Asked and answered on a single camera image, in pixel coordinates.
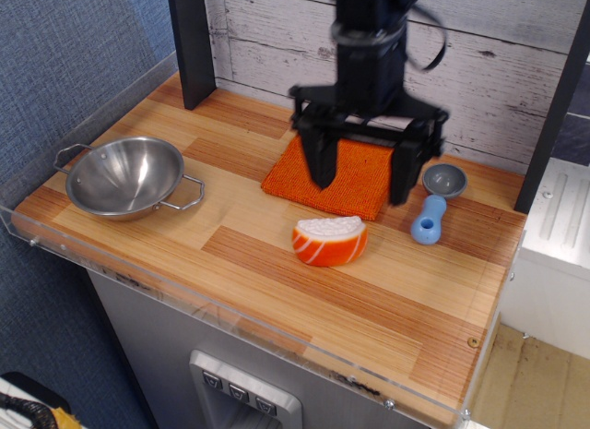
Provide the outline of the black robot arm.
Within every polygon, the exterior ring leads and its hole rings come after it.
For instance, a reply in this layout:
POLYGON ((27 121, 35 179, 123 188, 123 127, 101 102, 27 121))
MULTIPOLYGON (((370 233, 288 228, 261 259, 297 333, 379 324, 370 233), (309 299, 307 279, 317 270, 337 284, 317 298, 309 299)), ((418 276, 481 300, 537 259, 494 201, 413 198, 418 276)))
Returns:
POLYGON ((424 163, 442 154, 444 109, 410 96, 404 86, 407 15, 436 17, 418 0, 335 0, 336 83, 294 86, 292 125, 312 180, 336 177, 340 139, 385 146, 391 158, 390 203, 402 205, 424 163))

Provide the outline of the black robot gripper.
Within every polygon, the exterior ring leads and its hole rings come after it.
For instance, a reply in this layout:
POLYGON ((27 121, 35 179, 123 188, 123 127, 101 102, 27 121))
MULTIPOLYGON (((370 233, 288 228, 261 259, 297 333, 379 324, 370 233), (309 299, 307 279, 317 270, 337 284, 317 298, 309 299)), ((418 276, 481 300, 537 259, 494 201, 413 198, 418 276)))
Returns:
POLYGON ((403 45, 337 47, 333 85, 294 86, 293 127, 299 132, 313 182, 326 189, 336 178, 338 141, 353 139, 394 148, 392 206, 407 202, 424 160, 442 154, 444 109, 407 93, 403 45))

